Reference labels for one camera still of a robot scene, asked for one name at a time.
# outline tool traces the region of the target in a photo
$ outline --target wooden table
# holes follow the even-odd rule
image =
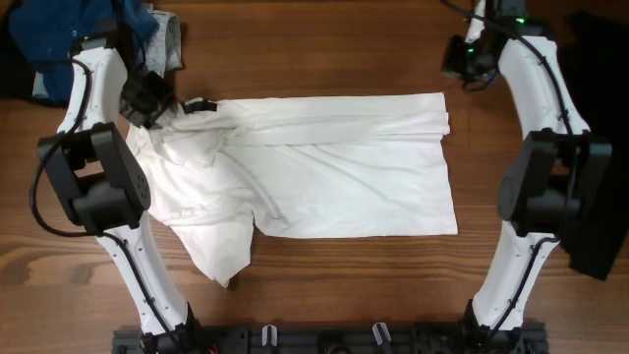
[[[627,21],[622,0],[530,1],[560,42],[561,16],[587,6]],[[460,16],[424,1],[163,1],[184,24],[182,99],[383,95],[444,91],[443,140],[459,235],[289,240],[257,235],[253,261],[227,291],[192,264],[179,239],[153,223],[171,276],[206,325],[367,325],[454,321],[480,288],[499,236],[495,195],[521,133],[504,81],[466,94],[443,78]],[[0,101],[0,352],[106,353],[111,331],[139,318],[117,269],[92,239],[38,228],[27,192],[35,144],[63,110]],[[47,220],[69,227],[47,181]],[[629,352],[629,248],[607,282],[546,262],[526,316],[546,322],[552,353]]]

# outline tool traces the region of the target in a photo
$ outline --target black cable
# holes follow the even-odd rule
[[[558,232],[554,235],[554,237],[546,237],[541,239],[540,241],[538,241],[538,243],[535,245],[535,247],[533,248],[533,252],[531,254],[531,258],[529,259],[529,262],[527,264],[527,267],[524,271],[524,274],[522,275],[522,280],[520,280],[520,284],[518,285],[518,288],[515,292],[515,294],[513,295],[513,297],[511,298],[511,300],[509,301],[509,305],[507,307],[507,309],[505,310],[504,314],[502,315],[502,317],[500,318],[500,320],[498,321],[498,323],[494,326],[494,328],[491,330],[491,332],[489,333],[489,335],[487,336],[485,343],[488,343],[500,330],[500,327],[502,326],[502,324],[504,324],[504,322],[506,321],[506,319],[509,317],[509,315],[511,314],[511,311],[513,311],[513,309],[515,309],[515,307],[517,306],[518,300],[520,299],[520,295],[522,294],[522,291],[524,289],[524,286],[527,283],[527,280],[529,279],[529,275],[531,274],[531,269],[533,269],[533,265],[535,263],[535,260],[538,256],[538,253],[540,252],[540,248],[542,247],[542,245],[546,242],[559,242],[559,240],[561,239],[561,236],[564,234],[565,232],[565,227],[568,221],[568,205],[570,204],[570,201],[572,199],[572,195],[574,194],[574,188],[575,188],[575,183],[576,183],[576,174],[577,174],[577,157],[578,157],[578,151],[577,151],[577,146],[576,146],[576,142],[575,142],[575,138],[574,138],[574,133],[572,131],[572,127],[570,126],[570,120],[568,117],[568,110],[565,107],[565,103],[563,101],[563,95],[561,93],[561,89],[559,87],[559,82],[557,81],[557,77],[554,75],[554,73],[552,72],[552,69],[550,68],[550,65],[548,64],[548,61],[546,60],[546,58],[538,51],[538,49],[531,44],[531,42],[529,42],[526,38],[524,38],[524,36],[522,36],[520,33],[517,33],[511,29],[508,29],[506,27],[503,27],[499,24],[496,24],[488,19],[486,19],[485,17],[482,16],[478,16],[476,14],[474,14],[474,12],[470,12],[467,11],[461,7],[458,7],[452,3],[450,3],[447,0],[440,0],[441,3],[445,6],[447,6],[448,8],[463,14],[464,16],[466,16],[467,18],[472,18],[472,19],[476,19],[479,21],[482,21],[488,28],[492,29],[492,30],[497,30],[505,35],[507,35],[510,38],[514,38],[519,40],[522,44],[524,44],[533,54],[535,54],[535,56],[540,60],[540,64],[543,65],[544,69],[546,70],[548,77],[550,78],[550,81],[552,82],[552,86],[554,88],[556,97],[557,97],[557,103],[559,105],[559,119],[561,119],[561,121],[563,122],[563,124],[566,127],[566,132],[567,135],[570,139],[570,146],[572,149],[572,161],[571,162],[571,168],[570,168],[570,174],[568,176],[568,186],[566,189],[566,200],[564,202],[564,209],[563,209],[563,215],[561,217],[561,220],[559,221],[559,228],[558,228]]]
[[[57,65],[57,64],[79,65],[83,69],[84,75],[86,76],[86,88],[83,91],[83,97],[81,100],[81,105],[79,106],[79,112],[77,113],[77,117],[75,118],[75,123],[73,124],[72,128],[70,128],[68,132],[59,133],[57,135],[57,141],[52,145],[52,147],[50,147],[50,149],[46,152],[44,157],[39,161],[39,165],[37,166],[37,169],[35,170],[35,174],[32,177],[32,182],[30,183],[30,190],[29,190],[30,212],[32,213],[32,216],[34,216],[39,226],[41,226],[44,230],[50,232],[51,234],[55,234],[55,235],[63,236],[63,237],[90,236],[87,232],[61,231],[61,230],[57,230],[51,227],[43,220],[43,217],[41,217],[41,214],[39,213],[39,209],[37,208],[37,187],[39,186],[39,178],[41,178],[41,174],[43,173],[44,168],[50,161],[50,158],[52,158],[52,155],[55,153],[55,151],[67,139],[69,139],[77,131],[77,129],[79,129],[79,127],[81,126],[81,123],[83,123],[86,116],[87,104],[89,103],[89,95],[91,93],[91,71],[89,70],[89,67],[86,64],[76,59],[68,59],[68,60],[62,60],[62,61],[50,63],[49,65]]]
[[[531,274],[531,270],[533,269],[533,264],[535,263],[535,260],[538,257],[538,254],[540,253],[540,249],[542,248],[542,245],[546,242],[555,243],[555,242],[559,242],[559,240],[556,237],[545,237],[545,238],[542,238],[540,241],[538,241],[538,243],[533,247],[533,252],[531,253],[531,257],[529,258],[527,267],[524,270],[524,274],[522,275],[522,280],[520,280],[518,289],[515,291],[515,294],[513,294],[513,297],[509,301],[509,306],[507,306],[507,309],[504,311],[504,314],[502,314],[502,317],[500,318],[500,320],[498,320],[498,323],[491,330],[491,332],[487,335],[486,342],[490,341],[498,333],[498,331],[502,327],[502,324],[504,324],[504,322],[507,320],[507,318],[511,314],[511,311],[513,311],[513,309],[515,309],[515,307],[518,305],[518,300],[520,299],[520,295],[522,294],[522,291],[524,290],[524,286],[526,285],[529,275]]]
[[[134,37],[138,41],[138,45],[140,46],[140,50],[142,51],[142,62],[136,65],[137,69],[143,69],[146,66],[146,50],[144,49],[144,44],[142,43],[142,39],[140,35],[136,32],[135,29],[131,29],[131,32],[134,34]]]
[[[120,250],[122,250],[123,254],[125,255],[125,258],[127,259],[127,262],[129,263],[129,267],[131,268],[131,271],[134,274],[134,278],[138,282],[140,291],[142,292],[142,295],[144,296],[144,301],[150,307],[150,310],[153,312],[153,314],[155,315],[155,318],[157,319],[159,324],[162,326],[162,328],[164,328],[166,335],[168,335],[170,340],[172,340],[173,344],[178,347],[178,349],[181,351],[182,354],[186,353],[186,349],[183,347],[181,342],[177,340],[177,338],[175,338],[175,334],[172,332],[172,330],[170,330],[170,328],[168,328],[168,324],[166,323],[166,321],[162,319],[162,317],[159,315],[159,311],[157,310],[154,304],[155,299],[151,297],[150,294],[148,294],[148,290],[146,289],[146,285],[144,285],[144,282],[142,281],[142,276],[140,275],[140,272],[138,271],[138,267],[136,266],[136,263],[134,262],[131,256],[131,253],[129,252],[129,248],[127,247],[129,242],[127,240],[122,241],[118,237],[108,234],[106,232],[103,232],[100,235],[96,235],[96,237],[106,237],[112,240],[113,242],[115,242],[116,245],[118,245],[118,247],[120,248]]]
[[[39,165],[37,166],[37,169],[35,170],[35,174],[32,177],[32,182],[30,184],[30,190],[29,190],[30,212],[32,213],[32,216],[35,218],[35,220],[37,221],[37,224],[39,224],[41,228],[43,228],[44,230],[48,231],[51,234],[62,236],[62,237],[86,237],[86,236],[107,237],[113,240],[118,245],[118,247],[120,247],[123,254],[125,255],[125,258],[127,259],[127,262],[129,263],[129,267],[131,268],[134,274],[134,278],[136,279],[136,282],[138,283],[138,286],[140,287],[140,290],[144,296],[144,300],[146,301],[146,304],[150,307],[150,310],[153,312],[153,315],[155,316],[159,324],[162,326],[162,328],[166,332],[166,335],[168,335],[170,340],[172,340],[173,344],[177,346],[177,348],[181,351],[181,353],[184,354],[186,353],[185,348],[183,347],[181,342],[178,341],[177,338],[175,338],[175,334],[172,332],[172,330],[170,330],[170,328],[168,328],[168,324],[166,323],[164,319],[162,319],[159,311],[157,311],[157,308],[155,308],[155,305],[153,303],[154,300],[148,294],[148,290],[146,289],[146,286],[144,285],[140,272],[138,271],[138,268],[136,267],[136,264],[131,256],[131,253],[129,252],[129,249],[127,248],[126,242],[123,242],[122,240],[108,233],[92,234],[88,232],[71,232],[71,231],[63,231],[63,230],[56,229],[48,225],[46,221],[43,219],[43,217],[41,216],[41,214],[39,213],[39,209],[37,208],[37,187],[39,186],[39,179],[41,178],[41,174],[43,173],[43,170],[45,169],[46,165],[50,161],[50,158],[52,158],[52,155],[55,153],[55,151],[59,149],[63,143],[65,143],[68,139],[72,137],[72,135],[81,126],[81,123],[83,123],[83,121],[85,120],[87,105],[89,103],[89,95],[91,94],[91,84],[92,84],[91,71],[86,64],[84,64],[83,62],[77,59],[68,59],[68,60],[61,60],[61,61],[46,63],[46,65],[58,65],[58,64],[79,65],[83,69],[84,75],[86,76],[86,87],[84,89],[81,104],[79,106],[79,112],[77,113],[77,117],[75,118],[75,123],[68,130],[68,132],[62,132],[57,135],[57,140],[55,141],[55,143],[52,145],[52,147],[50,147],[50,149],[46,152],[44,157],[39,161]]]

